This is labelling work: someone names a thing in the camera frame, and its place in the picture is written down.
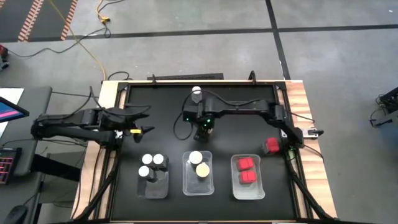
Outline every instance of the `monitor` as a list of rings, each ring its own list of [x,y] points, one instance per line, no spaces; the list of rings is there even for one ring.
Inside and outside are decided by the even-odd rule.
[[[0,96],[0,123],[29,116],[29,112]]]

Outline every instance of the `yellow cable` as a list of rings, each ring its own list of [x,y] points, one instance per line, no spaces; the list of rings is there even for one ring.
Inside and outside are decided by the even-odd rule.
[[[109,18],[108,18],[108,17],[101,16],[101,14],[100,14],[100,12],[99,12],[99,8],[100,8],[100,6],[101,6],[101,4],[102,4],[103,1],[104,1],[104,0],[100,0],[100,1],[99,1],[98,5],[97,5],[97,8],[96,8],[96,12],[97,12],[97,15],[99,16],[99,18],[101,19],[101,22],[102,22],[102,23],[105,23],[105,22],[107,22],[107,21],[109,20]]]
[[[61,17],[61,19],[63,20],[63,22],[66,24],[67,21],[65,20],[64,16],[62,15],[62,13],[60,12],[60,10],[56,7],[56,5],[54,4],[54,2],[52,0],[49,0],[51,6],[56,10],[56,12],[58,13],[58,15]],[[81,43],[81,41],[79,41],[75,34],[73,33],[72,29],[69,27],[70,32],[72,33],[73,38],[75,39],[75,41],[81,45],[81,47],[83,47],[87,53],[94,59],[94,61],[99,65],[99,67],[101,68],[102,71],[102,75],[103,75],[103,81],[106,80],[106,72],[104,67],[102,66],[102,64],[100,63],[100,61],[98,61],[98,59],[89,51],[87,50],[87,48]]]

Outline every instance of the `black clamp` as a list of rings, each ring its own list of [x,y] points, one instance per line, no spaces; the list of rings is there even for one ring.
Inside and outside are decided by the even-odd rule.
[[[152,74],[152,85],[154,86],[154,88],[157,87],[157,82],[156,82],[155,74]]]
[[[250,72],[248,80],[252,80],[252,84],[257,85],[256,73],[254,71]]]

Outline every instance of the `wooden table frame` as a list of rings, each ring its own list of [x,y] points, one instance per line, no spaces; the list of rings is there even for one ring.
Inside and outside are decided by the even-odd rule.
[[[159,80],[157,83],[250,83],[251,80]],[[307,96],[304,89],[303,81],[301,80],[258,80],[258,83],[272,83],[272,82],[285,82],[287,98],[289,100],[290,110],[295,114],[312,118],[310,107],[308,105]],[[119,83],[141,83],[148,84],[152,81],[105,81],[103,82],[101,93],[99,94],[99,103],[105,108],[114,107],[116,104],[116,98],[118,97],[118,86]],[[126,91],[120,92],[119,105],[124,104],[126,97]],[[281,91],[278,91],[278,97],[280,103],[284,103],[284,96]],[[300,128],[311,128],[314,124],[307,120],[297,116],[292,117],[294,125]],[[305,144],[316,149],[320,152],[318,140],[306,139]],[[76,193],[75,203],[73,210],[76,214],[74,217],[79,216],[83,209],[88,205],[88,202],[95,195],[98,190],[101,173],[103,171],[103,165],[105,163],[105,150],[100,149],[100,146],[95,142],[89,142],[86,150],[85,161],[81,170],[81,192],[80,199],[78,198],[78,191]],[[325,167],[322,159],[311,151],[306,149],[300,150],[300,159],[302,161],[303,173],[305,176],[305,182],[308,190],[311,192],[315,200],[323,207],[323,209],[332,217],[336,217],[336,210],[331,196],[328,178],[326,176]],[[108,161],[107,174],[110,172],[114,160],[114,153],[111,154]],[[292,161],[295,169],[297,170],[295,160]],[[101,205],[99,208],[98,218],[106,217],[107,202],[109,198],[109,187],[103,195]],[[300,216],[307,218],[307,211],[303,195],[296,186],[297,202],[300,209]]]

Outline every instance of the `black tabletop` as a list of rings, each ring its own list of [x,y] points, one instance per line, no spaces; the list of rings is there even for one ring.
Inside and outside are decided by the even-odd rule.
[[[1,136],[0,144],[15,139],[31,138],[30,126],[39,114],[46,112],[51,95],[50,87],[25,89],[18,106],[28,110],[30,116],[10,121],[4,134]],[[30,223],[34,216],[37,205],[37,192],[39,191],[42,174],[30,173],[30,164],[35,154],[36,141],[20,141],[7,144],[9,147],[21,147],[22,154],[16,167],[16,174],[23,175],[13,177],[8,185],[0,185],[0,222],[4,220],[9,211],[17,205],[22,205],[28,198],[31,198],[26,206],[28,213],[25,224]]]
[[[226,100],[265,98],[275,101],[271,86],[202,86]],[[129,103],[150,104],[150,117],[138,125],[155,126],[136,144],[126,138],[115,186],[111,219],[121,220],[285,220],[294,218],[290,182],[285,162],[280,156],[265,157],[261,144],[269,137],[279,137],[259,116],[225,116],[217,119],[208,144],[192,139],[179,141],[172,125],[181,104],[192,86],[136,87]],[[177,132],[186,136],[189,124],[179,122]],[[187,151],[211,151],[215,191],[209,196],[186,196],[182,191],[182,155]],[[137,170],[143,154],[162,153],[170,158],[169,195],[165,199],[148,200],[137,196]],[[231,156],[261,156],[261,177],[266,196],[262,200],[236,200],[231,185]]]

